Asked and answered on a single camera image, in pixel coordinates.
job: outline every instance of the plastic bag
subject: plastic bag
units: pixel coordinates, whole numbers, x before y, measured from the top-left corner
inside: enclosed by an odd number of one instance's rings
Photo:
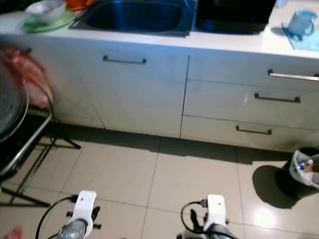
[[[10,59],[11,65],[25,79],[30,104],[40,108],[49,107],[49,101],[53,101],[53,95],[45,76],[45,69],[16,47],[5,47],[3,52]]]
[[[307,173],[299,167],[298,162],[307,160],[308,158],[310,158],[308,155],[300,152],[299,150],[295,151],[290,163],[289,173],[296,181],[319,189],[319,185],[313,182],[312,179],[306,175]]]
[[[23,228],[19,226],[13,229],[13,231],[6,235],[3,239],[23,239],[23,234]]]

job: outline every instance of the metal handle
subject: metal handle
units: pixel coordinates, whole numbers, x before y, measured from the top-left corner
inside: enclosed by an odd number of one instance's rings
[[[267,132],[260,132],[260,131],[254,131],[254,130],[240,129],[239,125],[236,126],[236,131],[246,132],[246,133],[259,133],[259,134],[266,134],[266,135],[272,135],[273,134],[271,129],[267,130]]]
[[[255,93],[255,99],[259,100],[267,100],[267,101],[281,101],[281,102],[289,102],[289,103],[301,103],[300,97],[297,96],[293,100],[281,99],[281,98],[270,98],[270,97],[260,97],[259,93]]]
[[[290,78],[290,79],[299,79],[299,80],[309,80],[309,81],[319,81],[319,75],[315,74],[314,76],[299,76],[299,75],[290,75],[290,74],[282,74],[282,73],[274,73],[272,69],[268,70],[269,76]]]
[[[138,65],[145,65],[147,63],[147,59],[143,59],[142,61],[122,61],[122,60],[109,59],[108,56],[104,56],[103,61],[111,61],[111,62],[126,63],[126,64],[138,64]]]

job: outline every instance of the blue cloth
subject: blue cloth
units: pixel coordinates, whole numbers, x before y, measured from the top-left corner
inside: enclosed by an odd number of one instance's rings
[[[319,29],[316,29],[310,36],[303,36],[302,39],[291,35],[288,32],[288,24],[282,23],[283,30],[295,50],[319,51]]]

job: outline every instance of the white mount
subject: white mount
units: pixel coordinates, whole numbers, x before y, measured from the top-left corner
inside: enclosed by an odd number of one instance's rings
[[[220,224],[226,226],[226,207],[225,199],[221,195],[209,194],[207,196],[207,221],[204,226],[204,231],[208,230],[212,224]]]
[[[86,238],[93,229],[92,211],[96,199],[96,192],[82,190],[79,194],[78,200],[76,201],[73,216],[69,223],[78,219],[82,219],[87,222]]]

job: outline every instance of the drawer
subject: drawer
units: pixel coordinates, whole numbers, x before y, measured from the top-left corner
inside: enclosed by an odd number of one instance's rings
[[[319,93],[188,81],[184,115],[319,128]]]
[[[317,146],[319,135],[305,129],[183,116],[181,137],[292,152],[302,146]]]
[[[191,56],[188,79],[319,90],[317,81],[269,76],[270,69],[274,73],[312,77],[319,73],[319,60],[236,52],[221,52],[214,57]]]

